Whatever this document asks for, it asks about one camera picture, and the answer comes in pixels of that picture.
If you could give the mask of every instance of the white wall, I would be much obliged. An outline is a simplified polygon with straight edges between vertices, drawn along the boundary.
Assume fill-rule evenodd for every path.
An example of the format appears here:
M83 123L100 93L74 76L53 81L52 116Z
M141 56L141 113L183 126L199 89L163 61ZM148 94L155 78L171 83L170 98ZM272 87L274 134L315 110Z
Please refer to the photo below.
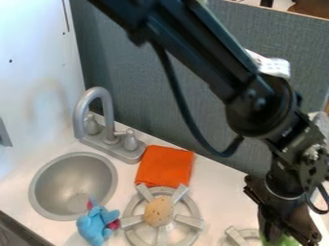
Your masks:
M13 143L0 146L0 179L69 126L84 90L64 5L68 28L62 0L0 0L0 117Z

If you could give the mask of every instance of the gray fabric backdrop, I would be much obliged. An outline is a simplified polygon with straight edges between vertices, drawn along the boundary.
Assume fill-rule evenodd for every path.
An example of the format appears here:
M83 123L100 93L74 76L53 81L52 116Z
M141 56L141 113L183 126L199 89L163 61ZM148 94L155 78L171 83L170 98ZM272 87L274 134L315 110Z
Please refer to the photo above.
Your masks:
M210 9L244 47L290 61L291 85L304 95L304 109L320 109L328 88L329 21L210 2ZM246 140L228 160L210 156L184 124L150 46L134 46L123 30L87 1L71 0L71 7L86 85L104 86L112 93L116 120L241 171L265 174L270 154L256 140ZM234 136L226 125L223 105L205 83L174 63L196 122L208 140L222 149Z

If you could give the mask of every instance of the blue plush animal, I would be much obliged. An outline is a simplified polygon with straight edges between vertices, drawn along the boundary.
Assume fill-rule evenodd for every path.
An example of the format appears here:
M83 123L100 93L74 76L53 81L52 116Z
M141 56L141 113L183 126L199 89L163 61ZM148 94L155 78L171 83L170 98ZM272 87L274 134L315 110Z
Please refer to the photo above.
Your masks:
M88 215L77 220L79 234L92 246L102 246L112 234L110 224L117 221L118 210L108 211L102 206L92 205Z

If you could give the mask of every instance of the faucet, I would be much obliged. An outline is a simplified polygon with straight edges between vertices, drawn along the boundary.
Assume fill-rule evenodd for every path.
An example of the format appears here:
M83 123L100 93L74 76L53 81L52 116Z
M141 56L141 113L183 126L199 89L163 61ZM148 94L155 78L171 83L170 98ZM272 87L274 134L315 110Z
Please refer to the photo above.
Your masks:
M91 112L85 121L89 104L95 98L102 100L105 126L98 124ZM100 131L91 133L86 130L86 128L88 129L86 126L90 126L88 125L90 120L100 128ZM139 162L146 149L146 144L136 138L133 129L127 129L124 132L115 130L112 96L109 91L100 86L90 88L83 94L73 113L73 129L74 136L80 142L129 164Z
M78 105L75 107L73 116L73 128L74 136L78 139L83 138L86 135L84 118L85 113L89 109L89 104L95 99L100 98L102 100L102 107L105 120L105 141L108 143L116 143L117 137L114 135L114 106L112 96L105 88L97 86L87 90Z

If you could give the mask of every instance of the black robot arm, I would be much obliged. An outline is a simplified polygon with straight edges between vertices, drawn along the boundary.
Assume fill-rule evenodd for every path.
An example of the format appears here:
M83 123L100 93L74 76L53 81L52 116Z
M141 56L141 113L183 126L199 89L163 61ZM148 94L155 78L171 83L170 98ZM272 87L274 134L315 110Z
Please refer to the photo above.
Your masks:
M225 104L227 121L239 137L258 138L268 146L271 169L265 179L247 176L245 188L259 205L260 220L266 221L260 221L266 239L275 241L278 228L303 245L319 242L305 205L325 212L309 199L329 177L324 136L300 111L301 97L288 82L261 74L245 50L196 0L89 1L125 29L136 45L152 43L164 68L167 51L203 79ZM174 73L168 71L168 79L175 83ZM300 211L307 213L304 224L291 216Z

